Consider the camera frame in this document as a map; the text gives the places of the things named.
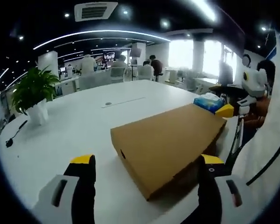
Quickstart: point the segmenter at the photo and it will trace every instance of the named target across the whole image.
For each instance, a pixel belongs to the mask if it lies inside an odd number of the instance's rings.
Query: ceiling
[[[189,4],[190,0],[117,2],[119,4],[109,19],[81,22],[75,22],[74,6],[85,1],[12,2],[8,6],[2,6],[5,18],[0,20],[0,75],[6,68],[9,70],[0,79],[0,91],[27,69],[35,66],[37,57],[47,51],[55,50],[58,56],[64,56],[90,49],[123,47],[132,42],[161,43],[165,40],[139,33],[166,38],[165,33],[169,31],[213,27],[201,12]],[[260,28],[269,28],[272,19],[267,9],[263,8],[262,2],[258,0],[254,4],[236,5],[234,1],[216,0],[212,1],[212,7],[217,13],[227,13],[244,31],[245,49],[266,56],[272,47],[266,43],[268,32]],[[164,21],[168,23],[166,28],[162,26]],[[33,50],[37,45],[63,35],[102,29],[138,33],[98,32],[73,35]],[[59,63],[77,55],[79,54],[62,57]]]

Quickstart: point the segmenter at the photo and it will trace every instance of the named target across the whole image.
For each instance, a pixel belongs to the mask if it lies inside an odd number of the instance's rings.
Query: brown cardboard box
[[[196,159],[213,146],[225,123],[225,119],[190,104],[113,128],[111,138],[148,200],[172,182],[193,185]]]

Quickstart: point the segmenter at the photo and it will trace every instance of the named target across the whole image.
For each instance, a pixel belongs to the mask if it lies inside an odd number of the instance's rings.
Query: white table
[[[196,96],[172,86],[141,80],[57,98],[47,103],[48,123],[35,127],[28,122],[10,148],[6,148],[5,141],[29,118],[21,115],[4,128],[0,136],[3,169],[16,195],[31,209],[38,200],[39,191],[56,174],[63,174],[72,158],[95,154],[97,224],[148,223],[166,211],[165,216],[183,220],[191,213],[191,206],[196,208],[196,189],[180,202],[189,206],[181,212],[178,210],[180,203],[174,207],[176,201],[161,198],[147,202],[117,156],[110,129],[187,105]],[[176,211],[174,215],[170,215],[170,209]]]

